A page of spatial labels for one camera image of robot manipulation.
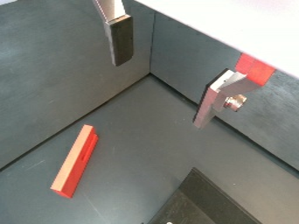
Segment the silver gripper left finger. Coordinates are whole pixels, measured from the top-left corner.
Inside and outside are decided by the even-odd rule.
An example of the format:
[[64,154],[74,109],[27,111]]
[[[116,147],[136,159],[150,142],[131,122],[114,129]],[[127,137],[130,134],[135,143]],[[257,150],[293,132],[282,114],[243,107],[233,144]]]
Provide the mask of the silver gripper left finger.
[[134,56],[134,18],[127,14],[122,0],[92,0],[103,20],[112,64],[119,67]]

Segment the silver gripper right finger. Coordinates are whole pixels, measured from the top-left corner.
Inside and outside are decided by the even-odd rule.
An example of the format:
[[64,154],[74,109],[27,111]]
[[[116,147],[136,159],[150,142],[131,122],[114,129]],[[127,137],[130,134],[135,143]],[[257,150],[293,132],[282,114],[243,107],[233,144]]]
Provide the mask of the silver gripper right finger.
[[202,129],[223,109],[238,112],[247,101],[245,93],[258,88],[259,85],[243,73],[226,69],[207,86],[194,125]]

